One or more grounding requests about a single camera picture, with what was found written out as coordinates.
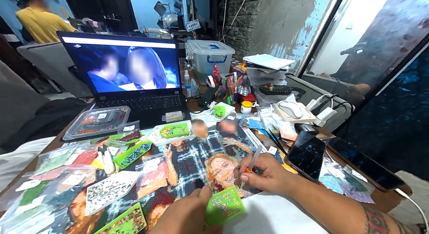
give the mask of tattoo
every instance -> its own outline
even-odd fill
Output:
[[[362,205],[366,214],[367,226],[365,234],[389,234],[389,227],[380,211]]]
[[[414,232],[406,225],[400,223],[398,220],[396,220],[395,218],[392,218],[393,221],[396,223],[396,225],[398,226],[398,229],[400,231],[400,234],[414,234]]]

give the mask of wooden table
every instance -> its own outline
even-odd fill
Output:
[[[206,91],[206,89],[207,89],[207,86],[200,85],[200,93],[204,93]],[[188,108],[189,108],[190,111],[195,112],[195,111],[200,111],[201,110],[201,108],[197,105],[197,101],[198,101],[197,99],[191,99],[191,100],[189,100],[186,103],[186,105],[188,106]],[[240,104],[238,104],[238,103],[235,104],[235,107],[236,107],[236,112],[240,112]],[[61,133],[58,134],[58,136],[48,146],[46,146],[46,148],[42,151],[42,153],[49,152],[49,151],[52,151],[54,149],[62,147],[62,145],[64,144],[64,142],[61,141],[61,138],[63,137],[63,135],[66,132],[66,130],[70,127],[70,125],[72,124],[72,122],[69,123],[67,125],[67,127],[64,128],[61,131]],[[263,139],[265,141],[271,141],[265,135],[258,134],[255,131],[254,131],[254,133],[255,133],[255,135],[259,139]],[[317,137],[319,139],[327,139],[327,138],[332,138],[332,137],[335,137],[335,136],[332,133],[326,131],[325,129],[319,128],[319,134],[317,135]],[[285,150],[289,149],[289,146],[287,146],[286,143],[282,143],[282,145],[284,146]],[[337,161],[341,166],[345,166],[345,162],[344,161],[342,161],[333,152],[331,152],[329,150],[327,150],[327,151],[329,152],[330,156],[335,161]],[[8,186],[2,192],[0,192],[0,196],[3,195],[12,185],[14,185],[22,177],[22,175],[24,175],[27,172],[35,171],[36,165],[37,165],[37,158],[35,158],[23,171],[21,171],[21,173],[11,183],[8,184]],[[411,195],[411,193],[412,193],[411,188],[408,185],[401,186],[400,189],[402,191],[404,191],[405,193],[407,193],[408,195]],[[372,197],[372,199],[374,200],[374,202],[376,204],[375,205],[374,204],[369,204],[369,205],[371,205],[372,208],[378,209],[378,210],[380,210],[380,211],[382,211],[384,213],[389,212],[391,209],[393,209],[397,205],[399,205],[399,203],[402,200],[404,200],[404,198],[402,198],[401,196],[399,196],[399,194],[395,193],[394,191],[382,192],[382,191],[380,191],[377,188],[374,190],[374,192],[372,193],[371,197]]]

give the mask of blue handle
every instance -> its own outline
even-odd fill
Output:
[[[210,55],[208,55],[208,56],[207,56],[207,62],[209,62],[209,63],[216,63],[216,64],[224,63],[225,61],[227,61],[227,57],[228,57],[228,56],[227,56],[227,55],[225,55],[225,56],[223,57],[223,58],[224,58],[224,59],[223,59],[223,61],[211,61],[211,60],[210,60]]]

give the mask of yellow lid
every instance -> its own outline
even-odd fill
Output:
[[[252,107],[252,103],[251,102],[249,102],[249,101],[243,101],[242,102],[242,105],[244,106],[244,107]]]

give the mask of small jar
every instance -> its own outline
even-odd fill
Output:
[[[252,111],[252,103],[249,101],[243,101],[240,111],[242,114],[249,114]]]

